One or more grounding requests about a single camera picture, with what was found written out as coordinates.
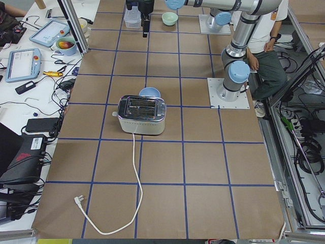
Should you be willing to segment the grey robot arm near toaster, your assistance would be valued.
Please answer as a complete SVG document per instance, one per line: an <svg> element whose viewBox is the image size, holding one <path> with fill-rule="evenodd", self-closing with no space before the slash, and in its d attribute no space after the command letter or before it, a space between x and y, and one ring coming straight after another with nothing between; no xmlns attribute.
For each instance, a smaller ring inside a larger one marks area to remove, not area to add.
<svg viewBox="0 0 325 244"><path fill-rule="evenodd" d="M168 8L177 10L183 6L207 7L225 13L241 11L241 17L234 31L232 41L222 52L225 78L216 89L217 95L225 102L234 102L250 74L249 66L242 61L246 47L255 32L260 17L280 5L281 1L165 1Z"/></svg>

